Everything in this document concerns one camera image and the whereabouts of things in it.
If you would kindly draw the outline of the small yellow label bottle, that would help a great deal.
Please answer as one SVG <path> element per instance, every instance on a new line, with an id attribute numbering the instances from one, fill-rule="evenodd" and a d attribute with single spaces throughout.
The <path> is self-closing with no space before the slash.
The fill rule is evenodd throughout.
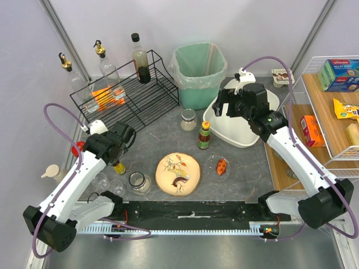
<path id="1" fill-rule="evenodd" d="M 119 175 L 123 175 L 126 172 L 126 167 L 120 161 L 116 161 L 112 165 L 112 167 L 114 171 Z"/>

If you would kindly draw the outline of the red lid sauce jar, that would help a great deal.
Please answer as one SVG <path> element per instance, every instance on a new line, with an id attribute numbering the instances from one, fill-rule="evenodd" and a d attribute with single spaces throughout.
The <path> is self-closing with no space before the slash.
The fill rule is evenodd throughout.
<path id="1" fill-rule="evenodd" d="M 78 148 L 80 150 L 80 152 L 83 152 L 84 144 L 85 144 L 84 141 L 78 141 L 78 142 L 76 142 L 76 147 L 75 146 L 71 147 L 71 152 L 75 157 L 79 156 L 79 153 L 76 149 Z"/>

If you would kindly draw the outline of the yellow cap chili sauce bottle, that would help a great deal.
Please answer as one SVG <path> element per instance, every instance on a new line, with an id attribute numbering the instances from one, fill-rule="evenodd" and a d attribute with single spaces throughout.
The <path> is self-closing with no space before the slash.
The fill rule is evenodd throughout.
<path id="1" fill-rule="evenodd" d="M 197 146 L 201 150 L 206 150 L 209 147 L 210 141 L 210 122 L 203 121 L 198 136 Z"/>

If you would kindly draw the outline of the wide glass jar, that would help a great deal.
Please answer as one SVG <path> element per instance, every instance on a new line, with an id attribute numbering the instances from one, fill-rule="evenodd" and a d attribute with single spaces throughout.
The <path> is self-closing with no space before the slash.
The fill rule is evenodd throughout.
<path id="1" fill-rule="evenodd" d="M 127 189 L 137 195 L 146 195 L 151 189 L 151 178 L 139 171 L 131 173 L 127 180 Z"/>

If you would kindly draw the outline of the glass oil bottle gold spout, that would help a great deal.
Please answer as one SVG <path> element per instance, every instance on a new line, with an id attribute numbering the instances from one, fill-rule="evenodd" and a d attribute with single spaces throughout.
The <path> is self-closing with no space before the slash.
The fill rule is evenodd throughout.
<path id="1" fill-rule="evenodd" d="M 116 101 L 124 103 L 126 92 L 123 88 L 116 66 L 107 57 L 106 49 L 102 46 L 100 40 L 96 40 L 93 47 L 100 60 L 100 71 L 108 84 L 111 94 Z"/>

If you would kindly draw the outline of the dark soy sauce bottle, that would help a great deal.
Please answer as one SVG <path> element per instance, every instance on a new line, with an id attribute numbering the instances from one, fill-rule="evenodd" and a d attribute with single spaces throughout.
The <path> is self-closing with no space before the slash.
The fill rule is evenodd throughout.
<path id="1" fill-rule="evenodd" d="M 134 44 L 132 60 L 134 62 L 137 78 L 141 84 L 147 84 L 151 80 L 147 53 L 141 46 L 140 36 L 138 33 L 132 33 L 131 39 Z"/>

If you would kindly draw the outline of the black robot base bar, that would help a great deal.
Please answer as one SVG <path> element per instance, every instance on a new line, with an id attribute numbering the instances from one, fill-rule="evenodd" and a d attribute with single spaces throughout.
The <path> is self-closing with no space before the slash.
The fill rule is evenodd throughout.
<path id="1" fill-rule="evenodd" d="M 144 228 L 164 227 L 166 223 L 178 223 L 190 227 L 197 224 L 235 222 L 291 221 L 287 214 L 271 213 L 263 203 L 240 201 L 127 201 L 118 203 L 108 217 L 115 221 L 127 221 L 131 226 Z"/>

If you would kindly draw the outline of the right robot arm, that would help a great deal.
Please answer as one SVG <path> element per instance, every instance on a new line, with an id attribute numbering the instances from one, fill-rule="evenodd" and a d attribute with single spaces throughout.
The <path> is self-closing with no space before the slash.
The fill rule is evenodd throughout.
<path id="1" fill-rule="evenodd" d="M 345 212 L 354 186 L 349 179 L 339 180 L 306 148 L 289 126 L 286 117 L 269 108 L 264 85 L 250 83 L 243 88 L 221 89 L 212 105 L 217 117 L 242 117 L 256 135 L 276 151 L 297 175 L 305 188 L 302 197 L 276 193 L 266 199 L 272 213 L 299 215 L 306 225 L 317 229 Z"/>

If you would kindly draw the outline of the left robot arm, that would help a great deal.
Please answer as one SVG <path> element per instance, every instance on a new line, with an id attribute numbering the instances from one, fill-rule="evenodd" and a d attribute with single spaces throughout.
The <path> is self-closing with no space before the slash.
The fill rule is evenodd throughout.
<path id="1" fill-rule="evenodd" d="M 81 207 L 75 204 L 97 174 L 119 162 L 135 138 L 134 128 L 117 121 L 86 139 L 82 153 L 55 190 L 39 206 L 25 209 L 23 217 L 34 240 L 62 252 L 79 230 L 113 213 L 122 198 L 110 191 Z"/>

